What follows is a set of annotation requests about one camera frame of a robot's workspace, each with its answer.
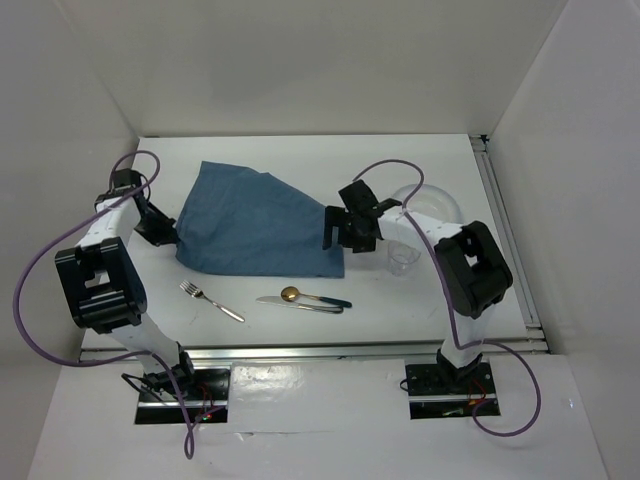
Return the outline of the blue cloth napkin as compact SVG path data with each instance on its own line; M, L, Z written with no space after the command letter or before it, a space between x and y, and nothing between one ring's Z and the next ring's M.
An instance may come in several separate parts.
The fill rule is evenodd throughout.
M269 173L203 162L179 215L176 259L220 276L342 278L322 248L325 206Z

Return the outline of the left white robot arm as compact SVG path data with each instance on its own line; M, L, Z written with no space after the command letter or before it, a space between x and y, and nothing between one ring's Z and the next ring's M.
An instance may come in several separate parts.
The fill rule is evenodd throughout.
M127 250L133 233L155 247L178 242L175 221L135 191L143 180L132 169L115 172L95 202L101 217L75 247L56 254L55 266L76 325L134 353L152 391L184 399L196 390L198 376L184 348L147 313L146 291Z

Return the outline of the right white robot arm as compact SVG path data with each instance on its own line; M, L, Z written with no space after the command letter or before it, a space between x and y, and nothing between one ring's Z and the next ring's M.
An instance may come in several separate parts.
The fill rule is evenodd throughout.
M343 205L324 214L323 248L337 244L354 253L395 241L430 256L444 293L449 332L436 354L436 379L448 392L469 383L482 358L482 345L495 306L513 276L489 228L415 213L406 204L380 201L362 180L339 191Z

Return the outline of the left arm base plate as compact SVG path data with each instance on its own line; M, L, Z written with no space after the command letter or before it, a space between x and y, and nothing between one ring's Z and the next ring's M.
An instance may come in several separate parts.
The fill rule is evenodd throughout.
M170 425L183 422L177 399L168 391L154 391L143 378L123 373L121 378L138 393L136 425ZM183 393L191 422L222 424L228 420L231 369L229 367L195 370L195 385Z

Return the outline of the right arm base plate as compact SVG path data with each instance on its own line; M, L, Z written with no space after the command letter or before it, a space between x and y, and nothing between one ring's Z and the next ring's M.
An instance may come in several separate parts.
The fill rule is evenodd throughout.
M500 416L500 406L488 362L482 362L467 378L447 383L436 364L408 364L399 387L408 396L412 420Z

